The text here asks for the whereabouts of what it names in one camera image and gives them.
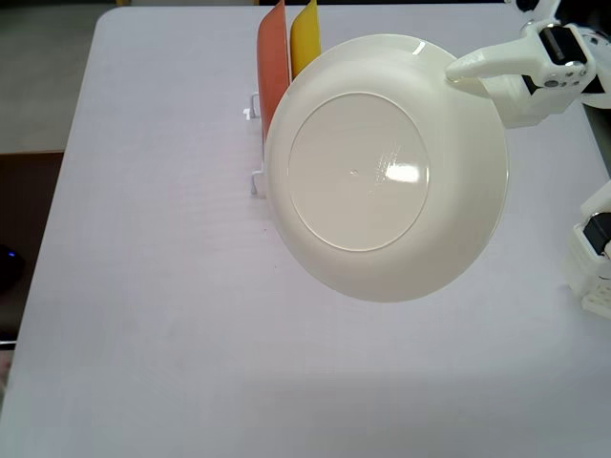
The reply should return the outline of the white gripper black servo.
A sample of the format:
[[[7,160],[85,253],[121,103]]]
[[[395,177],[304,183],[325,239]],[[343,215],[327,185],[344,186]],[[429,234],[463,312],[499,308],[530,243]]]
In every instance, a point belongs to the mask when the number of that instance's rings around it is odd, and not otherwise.
[[[538,125],[566,111],[585,88],[589,57],[574,27],[528,22],[519,37],[477,49],[446,67],[453,114],[469,129]]]

